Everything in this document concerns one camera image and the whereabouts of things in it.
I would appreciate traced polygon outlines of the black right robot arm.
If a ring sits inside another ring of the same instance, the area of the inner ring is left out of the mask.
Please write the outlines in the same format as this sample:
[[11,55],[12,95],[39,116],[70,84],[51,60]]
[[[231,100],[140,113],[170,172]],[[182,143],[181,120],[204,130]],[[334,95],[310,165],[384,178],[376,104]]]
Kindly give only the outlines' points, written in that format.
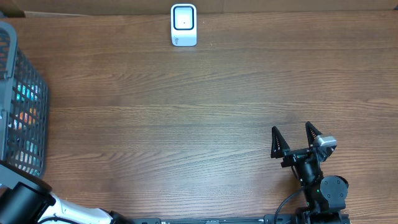
[[[349,223],[349,216],[341,213],[346,208],[349,183],[342,176],[324,176],[320,164],[335,151],[337,140],[320,132],[311,122],[305,123],[308,147],[292,150],[277,127],[272,127],[271,158],[282,159],[281,167],[289,167],[300,188],[289,195],[277,208],[272,223]],[[281,215],[283,206],[292,198],[304,194],[307,206],[294,214]]]

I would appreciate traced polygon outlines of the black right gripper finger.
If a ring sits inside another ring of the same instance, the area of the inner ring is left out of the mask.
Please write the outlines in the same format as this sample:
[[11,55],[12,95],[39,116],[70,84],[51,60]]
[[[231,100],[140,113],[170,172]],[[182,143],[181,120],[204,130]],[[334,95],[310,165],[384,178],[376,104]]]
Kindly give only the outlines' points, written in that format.
[[305,129],[307,133],[308,146],[312,147],[315,138],[322,135],[322,133],[309,121],[305,123]]
[[285,156],[290,147],[276,126],[272,127],[271,158],[278,159]]

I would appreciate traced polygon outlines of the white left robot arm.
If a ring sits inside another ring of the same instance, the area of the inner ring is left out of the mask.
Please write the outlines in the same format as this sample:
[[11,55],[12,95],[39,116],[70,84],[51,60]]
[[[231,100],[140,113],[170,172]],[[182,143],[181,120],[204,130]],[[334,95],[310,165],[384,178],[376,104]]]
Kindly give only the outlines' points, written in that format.
[[1,223],[116,224],[132,220],[116,212],[86,208],[58,198],[51,186],[4,161],[1,162]]

